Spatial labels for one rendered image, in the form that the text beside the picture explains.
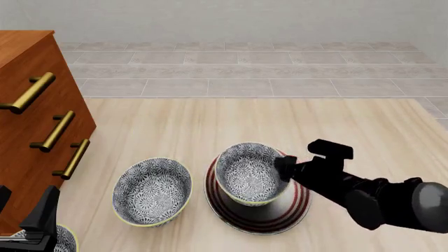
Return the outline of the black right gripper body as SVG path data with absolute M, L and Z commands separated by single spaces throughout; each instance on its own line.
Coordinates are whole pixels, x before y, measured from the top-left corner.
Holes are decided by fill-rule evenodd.
M 291 178 L 296 182 L 313 182 L 315 159 L 290 165 Z

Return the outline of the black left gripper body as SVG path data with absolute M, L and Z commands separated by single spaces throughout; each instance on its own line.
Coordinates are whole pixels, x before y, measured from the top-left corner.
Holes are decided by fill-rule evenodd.
M 53 252 L 56 244 L 55 235 L 30 232 L 24 237 L 0 237 L 0 252 Z

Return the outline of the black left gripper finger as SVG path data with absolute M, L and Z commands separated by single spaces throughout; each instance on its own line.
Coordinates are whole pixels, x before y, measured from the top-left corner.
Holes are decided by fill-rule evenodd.
M 57 236 L 56 213 L 60 191 L 56 186 L 50 185 L 37 205 L 29 215 L 19 224 L 26 237 Z
M 0 185 L 0 212 L 3 211 L 4 207 L 8 203 L 11 197 L 11 190 L 4 185 Z

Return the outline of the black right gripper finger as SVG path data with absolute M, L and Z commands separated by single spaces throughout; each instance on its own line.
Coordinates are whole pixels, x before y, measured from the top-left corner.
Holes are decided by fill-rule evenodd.
M 284 157 L 276 157 L 274 159 L 274 167 L 279 173 L 279 177 L 283 182 L 289 182 L 295 175 L 297 157 L 286 155 Z

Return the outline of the patterned black white bowl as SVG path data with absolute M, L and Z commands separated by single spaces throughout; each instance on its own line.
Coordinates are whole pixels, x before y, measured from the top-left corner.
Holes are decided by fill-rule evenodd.
M 236 203 L 260 207 L 276 200 L 288 187 L 274 167 L 279 150 L 258 142 L 226 148 L 216 161 L 214 174 L 221 190 Z
M 12 234 L 10 238 L 26 237 L 26 232 L 45 232 L 48 229 L 46 226 L 33 227 L 28 229 L 22 229 L 15 234 Z M 57 242 L 53 250 L 46 249 L 44 251 L 27 250 L 27 252 L 79 252 L 78 239 L 70 228 L 59 223 L 55 224 L 55 231 L 57 233 Z
M 193 194 L 189 170 L 168 157 L 152 157 L 132 165 L 117 180 L 112 207 L 126 224 L 155 228 L 172 222 Z

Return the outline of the white plate with red rings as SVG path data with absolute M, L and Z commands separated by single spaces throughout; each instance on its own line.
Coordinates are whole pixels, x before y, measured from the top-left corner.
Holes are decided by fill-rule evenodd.
M 294 228 L 307 215 L 311 191 L 294 180 L 269 204 L 251 207 L 233 201 L 218 185 L 216 161 L 207 169 L 204 194 L 213 212 L 229 226 L 252 235 L 277 235 Z

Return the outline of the wooden cabinet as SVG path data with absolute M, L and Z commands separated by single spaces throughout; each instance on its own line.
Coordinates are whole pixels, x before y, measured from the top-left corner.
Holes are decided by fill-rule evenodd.
M 53 73 L 55 81 L 20 115 L 0 110 L 0 185 L 12 192 L 0 212 L 0 235 L 20 230 L 48 186 L 66 180 L 52 176 L 64 170 L 75 152 L 70 144 L 89 139 L 95 122 L 52 31 L 0 31 L 0 103 L 12 103 L 32 83 L 30 77 Z M 49 153 L 30 148 L 43 142 L 59 121 L 54 115 L 76 113 Z

